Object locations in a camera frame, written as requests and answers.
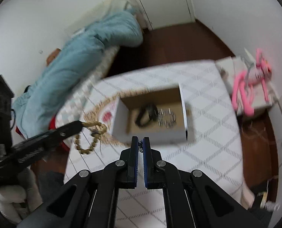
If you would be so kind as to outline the red bed sheet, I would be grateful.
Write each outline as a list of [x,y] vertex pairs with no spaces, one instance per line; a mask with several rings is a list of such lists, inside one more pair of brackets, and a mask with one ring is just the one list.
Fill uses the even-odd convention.
[[[50,123],[49,123],[49,126],[48,126],[48,129],[49,130],[53,130],[53,129],[56,129],[56,116],[54,116]],[[15,133],[17,135],[19,135],[23,140],[26,140],[27,138],[22,134],[22,132],[19,130],[19,127],[18,126],[15,126]],[[64,151],[64,152],[67,152],[69,153],[70,151],[70,148],[63,142],[61,141],[58,146]]]

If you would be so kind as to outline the white cardboard box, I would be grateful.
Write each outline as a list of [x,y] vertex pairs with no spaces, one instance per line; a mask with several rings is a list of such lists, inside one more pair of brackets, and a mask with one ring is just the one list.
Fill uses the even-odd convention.
[[109,134],[121,143],[129,143],[133,136],[149,137],[154,145],[187,141],[187,115],[180,84],[140,89],[117,97]]

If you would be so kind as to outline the white diamond pattern tablecloth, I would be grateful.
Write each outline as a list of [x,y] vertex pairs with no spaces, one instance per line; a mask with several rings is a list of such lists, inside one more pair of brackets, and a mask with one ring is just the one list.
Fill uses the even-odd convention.
[[199,169],[235,201],[244,191],[242,144],[229,94],[213,61],[161,65],[94,83],[80,113],[108,128],[93,152],[71,147],[65,181],[117,160],[133,136],[149,137],[162,159]]

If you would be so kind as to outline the brown plush toy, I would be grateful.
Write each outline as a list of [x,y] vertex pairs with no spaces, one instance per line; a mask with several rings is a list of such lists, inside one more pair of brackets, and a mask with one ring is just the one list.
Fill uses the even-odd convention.
[[61,49],[57,48],[55,49],[46,59],[46,66],[49,66],[50,63],[58,56],[58,54],[61,52]]

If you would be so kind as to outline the teal blue duvet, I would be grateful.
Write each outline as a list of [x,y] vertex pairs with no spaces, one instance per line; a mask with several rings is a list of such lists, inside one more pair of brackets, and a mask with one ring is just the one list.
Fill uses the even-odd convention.
[[13,102],[17,128],[28,139],[48,130],[72,89],[93,71],[111,46],[139,46],[142,31],[133,10],[122,10],[85,26],[71,38],[27,92]]

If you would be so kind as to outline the cream pillow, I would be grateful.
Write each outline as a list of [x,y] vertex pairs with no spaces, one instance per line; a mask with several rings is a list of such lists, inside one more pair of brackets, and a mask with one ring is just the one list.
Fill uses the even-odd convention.
[[132,12],[139,25],[142,28],[147,27],[136,0],[105,0],[76,19],[70,26],[65,28],[65,32],[68,36],[73,36],[81,28],[121,11]]

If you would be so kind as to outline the pink panther plush toy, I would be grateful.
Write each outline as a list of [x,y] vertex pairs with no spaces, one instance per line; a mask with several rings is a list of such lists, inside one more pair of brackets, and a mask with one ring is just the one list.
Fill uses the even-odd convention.
[[261,49],[256,49],[256,58],[246,70],[235,75],[232,92],[232,106],[246,116],[255,114],[255,101],[270,103],[268,82],[272,77],[272,68],[263,56]]

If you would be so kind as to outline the white door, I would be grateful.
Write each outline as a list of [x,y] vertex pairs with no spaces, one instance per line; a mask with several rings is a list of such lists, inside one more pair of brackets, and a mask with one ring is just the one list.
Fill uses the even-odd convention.
[[192,0],[136,0],[149,30],[194,23]]

